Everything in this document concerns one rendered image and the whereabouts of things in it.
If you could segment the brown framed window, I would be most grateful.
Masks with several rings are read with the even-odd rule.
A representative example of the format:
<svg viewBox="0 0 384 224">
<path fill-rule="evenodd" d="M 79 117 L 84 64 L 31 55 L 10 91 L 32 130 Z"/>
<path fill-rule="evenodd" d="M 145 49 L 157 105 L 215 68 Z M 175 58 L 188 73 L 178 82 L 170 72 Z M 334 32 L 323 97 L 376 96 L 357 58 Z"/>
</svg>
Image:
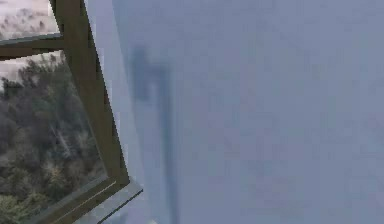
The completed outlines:
<svg viewBox="0 0 384 224">
<path fill-rule="evenodd" d="M 102 224 L 141 192 L 85 0 L 0 0 L 0 224 Z"/>
</svg>

